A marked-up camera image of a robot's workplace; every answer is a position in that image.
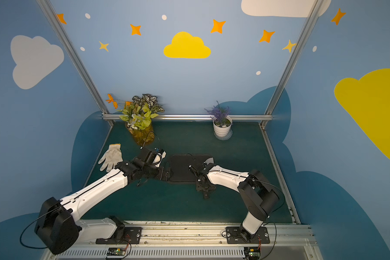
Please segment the black cutting board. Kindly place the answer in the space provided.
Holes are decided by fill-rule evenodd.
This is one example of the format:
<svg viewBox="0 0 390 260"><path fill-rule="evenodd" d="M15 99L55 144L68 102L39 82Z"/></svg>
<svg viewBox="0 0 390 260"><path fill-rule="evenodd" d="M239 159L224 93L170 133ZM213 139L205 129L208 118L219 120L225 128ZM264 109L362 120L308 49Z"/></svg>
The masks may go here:
<svg viewBox="0 0 390 260"><path fill-rule="evenodd" d="M196 184L199 180L198 172L209 163L214 163L213 156L209 154L173 155L169 159L167 182L171 184Z"/></svg>

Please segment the cleaver knife black handle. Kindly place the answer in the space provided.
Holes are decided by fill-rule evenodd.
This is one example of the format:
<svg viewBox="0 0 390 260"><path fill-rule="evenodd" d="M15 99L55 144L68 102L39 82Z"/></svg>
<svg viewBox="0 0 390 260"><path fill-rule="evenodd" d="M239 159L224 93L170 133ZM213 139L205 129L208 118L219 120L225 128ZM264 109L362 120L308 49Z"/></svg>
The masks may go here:
<svg viewBox="0 0 390 260"><path fill-rule="evenodd" d="M205 200L209 199L210 193L216 189L215 185L208 178L208 173L214 166L214 159L210 157L195 168L197 178L196 190L202 192Z"/></svg>

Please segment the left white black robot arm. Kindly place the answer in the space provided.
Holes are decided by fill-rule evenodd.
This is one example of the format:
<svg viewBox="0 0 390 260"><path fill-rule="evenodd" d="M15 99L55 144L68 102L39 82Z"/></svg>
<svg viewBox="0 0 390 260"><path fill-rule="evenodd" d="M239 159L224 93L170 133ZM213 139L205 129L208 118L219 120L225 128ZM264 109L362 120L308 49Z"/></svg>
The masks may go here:
<svg viewBox="0 0 390 260"><path fill-rule="evenodd" d="M76 242L98 239L121 241L124 225L112 217L83 221L82 216L111 194L135 180L157 176L163 170L161 162L166 157L159 151L146 147L131 161L119 162L114 169L83 189L61 198L47 199L41 207L34 232L54 255L68 250Z"/></svg>

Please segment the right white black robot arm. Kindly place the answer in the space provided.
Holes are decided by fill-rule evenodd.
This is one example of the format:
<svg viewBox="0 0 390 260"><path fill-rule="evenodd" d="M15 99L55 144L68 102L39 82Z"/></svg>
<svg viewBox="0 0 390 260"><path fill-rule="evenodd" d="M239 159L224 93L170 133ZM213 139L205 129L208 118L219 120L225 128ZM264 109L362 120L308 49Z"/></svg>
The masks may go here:
<svg viewBox="0 0 390 260"><path fill-rule="evenodd" d="M235 236L245 242L255 238L261 225L282 200L283 192L258 170L237 172L212 163L199 168L190 165L188 169L195 175L196 184L206 198L217 185L239 193L248 213Z"/></svg>

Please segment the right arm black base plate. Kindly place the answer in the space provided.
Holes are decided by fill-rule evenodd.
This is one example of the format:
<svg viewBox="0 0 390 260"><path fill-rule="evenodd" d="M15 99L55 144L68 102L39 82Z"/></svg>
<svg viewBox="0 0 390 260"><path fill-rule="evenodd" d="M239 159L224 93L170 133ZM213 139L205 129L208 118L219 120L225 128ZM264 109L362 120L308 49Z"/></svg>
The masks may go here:
<svg viewBox="0 0 390 260"><path fill-rule="evenodd" d="M269 244L270 235L266 227L260 227L255 234L250 234L241 226L227 226L222 236L227 244Z"/></svg>

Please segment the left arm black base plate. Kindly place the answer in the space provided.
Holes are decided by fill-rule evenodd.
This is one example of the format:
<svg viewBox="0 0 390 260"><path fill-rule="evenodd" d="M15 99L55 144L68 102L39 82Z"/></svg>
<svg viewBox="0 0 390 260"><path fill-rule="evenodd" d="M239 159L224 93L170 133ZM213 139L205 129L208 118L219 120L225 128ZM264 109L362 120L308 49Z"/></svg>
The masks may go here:
<svg viewBox="0 0 390 260"><path fill-rule="evenodd" d="M135 245L140 243L141 227L117 227L114 234L109 238L98 238L96 244Z"/></svg>

